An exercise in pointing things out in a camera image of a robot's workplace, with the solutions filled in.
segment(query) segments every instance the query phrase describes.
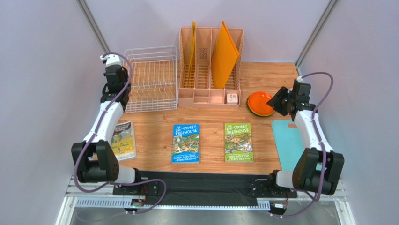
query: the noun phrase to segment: dish rack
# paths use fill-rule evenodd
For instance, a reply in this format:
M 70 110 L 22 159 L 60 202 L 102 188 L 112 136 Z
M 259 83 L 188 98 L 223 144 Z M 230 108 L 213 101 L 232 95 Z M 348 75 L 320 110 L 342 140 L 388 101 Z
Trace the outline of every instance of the dish rack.
M 194 61 L 189 76 L 189 60 L 191 51 L 192 28 L 180 28 L 180 81 L 179 106 L 194 108 L 235 108 L 240 105 L 240 65 L 241 53 L 244 45 L 244 30 L 242 28 L 228 28 L 229 33 L 240 53 L 236 65 L 231 72 L 224 89 L 215 89 L 211 60 L 220 28 L 197 27 L 195 31 Z M 238 104 L 226 104 L 227 94 L 237 94 Z
M 133 70 L 125 112 L 177 109 L 177 48 L 128 49 L 125 57 Z

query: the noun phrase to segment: small white cube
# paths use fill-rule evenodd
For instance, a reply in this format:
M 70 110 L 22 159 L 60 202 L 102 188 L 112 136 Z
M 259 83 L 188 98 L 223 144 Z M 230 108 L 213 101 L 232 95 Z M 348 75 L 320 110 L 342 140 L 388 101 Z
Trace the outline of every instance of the small white cube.
M 227 94 L 226 95 L 226 103 L 230 105 L 238 104 L 238 94 Z

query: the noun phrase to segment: gray floor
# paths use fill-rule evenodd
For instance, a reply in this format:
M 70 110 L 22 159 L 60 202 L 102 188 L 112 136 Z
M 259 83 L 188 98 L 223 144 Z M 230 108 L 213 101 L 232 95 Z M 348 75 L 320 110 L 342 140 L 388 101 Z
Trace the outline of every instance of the gray floor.
M 309 202 L 290 201 L 286 215 L 305 208 Z M 98 220 L 123 212 L 123 209 L 76 208 L 71 225 L 87 225 L 85 220 Z M 316 202 L 305 213 L 288 219 L 274 218 L 268 212 L 233 210 L 151 210 L 140 215 L 122 215 L 96 225 L 340 225 L 334 202 Z

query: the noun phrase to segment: wall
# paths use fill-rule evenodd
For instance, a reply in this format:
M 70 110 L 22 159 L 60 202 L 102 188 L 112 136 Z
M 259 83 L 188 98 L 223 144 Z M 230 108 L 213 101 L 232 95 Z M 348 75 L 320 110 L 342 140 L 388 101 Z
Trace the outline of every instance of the wall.
M 1 224 L 52 225 L 105 78 L 102 50 L 75 1 L 0 7 Z
M 331 72 L 335 83 L 320 107 L 357 224 L 397 224 L 399 197 L 399 2 L 342 0 L 301 66 L 302 75 Z M 329 80 L 312 77 L 312 101 Z
M 328 0 L 87 0 L 112 51 L 178 45 L 179 29 L 244 28 L 242 61 L 295 62 Z

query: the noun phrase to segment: wooden table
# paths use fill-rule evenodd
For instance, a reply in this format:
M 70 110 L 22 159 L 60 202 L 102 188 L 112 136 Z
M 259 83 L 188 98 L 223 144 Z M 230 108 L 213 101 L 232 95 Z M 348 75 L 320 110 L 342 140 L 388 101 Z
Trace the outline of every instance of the wooden table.
M 274 95 L 281 86 L 291 88 L 298 76 L 294 63 L 241 64 L 241 104 L 234 109 L 178 108 L 175 111 L 124 113 L 119 122 L 134 123 L 137 158 L 122 165 L 139 170 L 269 174 L 281 169 L 274 142 L 273 120 L 290 119 L 278 113 L 262 118 L 245 107 L 248 96 L 255 91 Z M 175 124 L 200 125 L 200 163 L 172 164 L 172 136 Z M 224 162 L 224 123 L 251 123 L 253 163 Z

